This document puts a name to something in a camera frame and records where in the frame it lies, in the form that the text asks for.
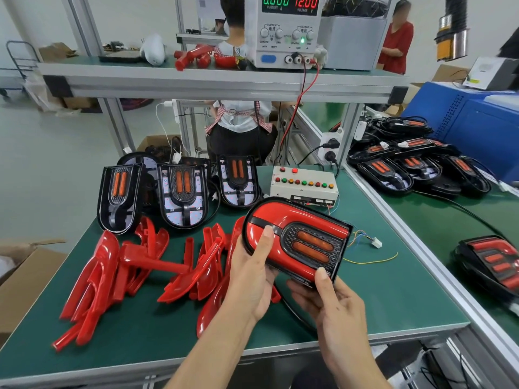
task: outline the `person in red shirt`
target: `person in red shirt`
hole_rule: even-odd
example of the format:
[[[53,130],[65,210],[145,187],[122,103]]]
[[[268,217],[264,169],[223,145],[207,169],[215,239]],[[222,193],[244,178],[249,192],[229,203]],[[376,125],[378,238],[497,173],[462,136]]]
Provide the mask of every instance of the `person in red shirt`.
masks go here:
[[[393,22],[389,25],[378,59],[379,64],[384,64],[384,71],[405,74],[407,52],[414,34],[412,23],[407,21],[410,11],[408,0],[400,0],[394,8]]]

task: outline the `seated person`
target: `seated person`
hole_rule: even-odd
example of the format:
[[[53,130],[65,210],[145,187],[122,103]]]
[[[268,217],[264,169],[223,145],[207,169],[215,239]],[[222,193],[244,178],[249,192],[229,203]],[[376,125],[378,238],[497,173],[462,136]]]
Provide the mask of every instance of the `seated person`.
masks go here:
[[[229,25],[229,39],[221,42],[215,52],[245,57],[245,0],[220,0],[220,4]],[[268,122],[272,103],[238,100],[206,103],[212,105],[211,113],[215,118],[214,123],[205,128],[211,161],[216,161],[218,155],[253,156],[256,163],[263,164],[278,136],[276,127]]]

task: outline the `gray machine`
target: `gray machine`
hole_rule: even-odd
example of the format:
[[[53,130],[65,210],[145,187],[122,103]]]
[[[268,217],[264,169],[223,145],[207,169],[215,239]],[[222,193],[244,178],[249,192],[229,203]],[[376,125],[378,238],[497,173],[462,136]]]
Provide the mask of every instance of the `gray machine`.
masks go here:
[[[327,0],[317,43],[328,50],[325,68],[371,71],[376,68],[389,27],[391,2]]]

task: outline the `neck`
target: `neck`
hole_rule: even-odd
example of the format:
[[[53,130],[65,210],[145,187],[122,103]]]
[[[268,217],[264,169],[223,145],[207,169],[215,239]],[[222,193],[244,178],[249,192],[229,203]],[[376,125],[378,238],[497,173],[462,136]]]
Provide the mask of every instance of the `neck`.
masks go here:
[[[245,43],[245,29],[243,27],[229,27],[229,39],[232,46],[242,46]]]

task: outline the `digital display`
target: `digital display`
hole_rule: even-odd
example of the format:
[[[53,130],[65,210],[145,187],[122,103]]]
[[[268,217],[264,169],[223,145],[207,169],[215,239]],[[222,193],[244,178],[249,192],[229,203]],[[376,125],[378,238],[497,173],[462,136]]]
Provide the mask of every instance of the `digital display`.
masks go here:
[[[317,16],[319,0],[263,0],[262,12]]]

